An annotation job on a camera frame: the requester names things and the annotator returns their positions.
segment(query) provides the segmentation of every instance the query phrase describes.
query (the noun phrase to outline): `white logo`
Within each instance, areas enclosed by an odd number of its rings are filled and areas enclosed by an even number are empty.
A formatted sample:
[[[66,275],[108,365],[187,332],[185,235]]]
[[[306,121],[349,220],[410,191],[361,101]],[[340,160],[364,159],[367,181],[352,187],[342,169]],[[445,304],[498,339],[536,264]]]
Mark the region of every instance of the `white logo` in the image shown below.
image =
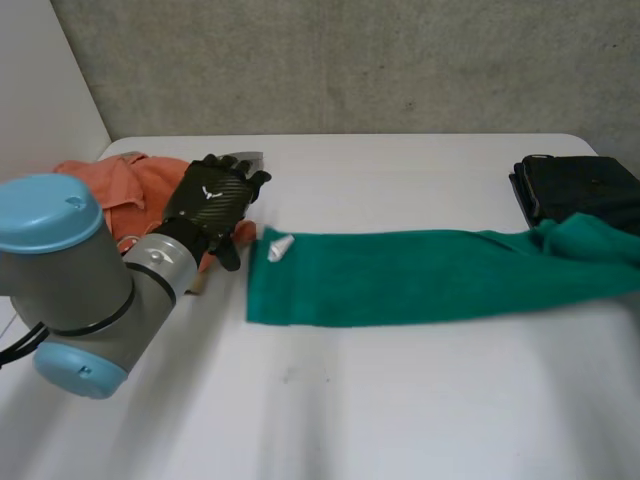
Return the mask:
[[[202,187],[202,192],[204,193],[204,196],[207,197],[207,200],[211,200],[212,198],[217,198],[217,197],[221,197],[222,193],[209,193],[207,192],[207,187],[203,186]]]

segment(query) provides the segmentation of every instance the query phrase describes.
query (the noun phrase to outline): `white wall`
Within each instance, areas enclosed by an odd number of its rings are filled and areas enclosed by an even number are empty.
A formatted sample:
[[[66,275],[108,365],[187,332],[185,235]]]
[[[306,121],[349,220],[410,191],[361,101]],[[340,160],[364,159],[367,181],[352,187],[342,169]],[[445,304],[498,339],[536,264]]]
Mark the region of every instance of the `white wall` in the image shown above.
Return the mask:
[[[110,143],[47,0],[0,1],[0,181]]]

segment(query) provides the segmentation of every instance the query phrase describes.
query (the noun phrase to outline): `black cable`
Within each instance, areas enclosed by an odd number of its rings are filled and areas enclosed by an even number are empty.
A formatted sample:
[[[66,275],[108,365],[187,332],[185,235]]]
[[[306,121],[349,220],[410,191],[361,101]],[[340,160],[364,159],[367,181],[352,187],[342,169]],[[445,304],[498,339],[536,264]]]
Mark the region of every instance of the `black cable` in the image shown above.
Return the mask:
[[[7,363],[15,362],[34,352],[48,336],[49,331],[41,323],[36,325],[24,337],[0,352],[0,368]]]
[[[44,328],[44,325],[42,323],[38,323],[24,337],[22,337],[20,340],[18,340],[16,343],[11,345],[10,347],[7,347],[4,350],[2,350],[0,352],[0,358],[2,358],[5,354],[10,353],[10,352],[14,352],[15,350],[17,350],[18,348],[23,346],[25,343],[27,343],[29,340],[31,340],[33,337],[35,337],[38,333],[40,333],[40,331],[43,328]]]

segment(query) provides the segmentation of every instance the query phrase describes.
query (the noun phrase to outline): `light blue joint cap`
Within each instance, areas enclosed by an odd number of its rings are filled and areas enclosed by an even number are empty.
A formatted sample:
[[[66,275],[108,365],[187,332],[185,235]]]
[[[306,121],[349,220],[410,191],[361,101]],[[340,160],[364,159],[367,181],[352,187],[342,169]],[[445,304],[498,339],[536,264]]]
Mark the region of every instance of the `light blue joint cap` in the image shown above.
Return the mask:
[[[0,185],[0,251],[64,250],[89,238],[102,222],[100,205],[77,178],[49,173]]]
[[[109,360],[61,343],[43,342],[33,365],[49,382],[76,395],[109,398],[127,379],[127,372]]]

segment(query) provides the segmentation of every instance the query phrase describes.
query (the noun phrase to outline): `gray concrete wall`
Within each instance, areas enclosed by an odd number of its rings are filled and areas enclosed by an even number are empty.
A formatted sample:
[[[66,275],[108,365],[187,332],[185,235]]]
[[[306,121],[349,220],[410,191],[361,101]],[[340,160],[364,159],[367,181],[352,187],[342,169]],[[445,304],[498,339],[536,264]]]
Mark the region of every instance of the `gray concrete wall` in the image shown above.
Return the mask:
[[[565,132],[640,172],[638,0],[53,0],[114,139]]]

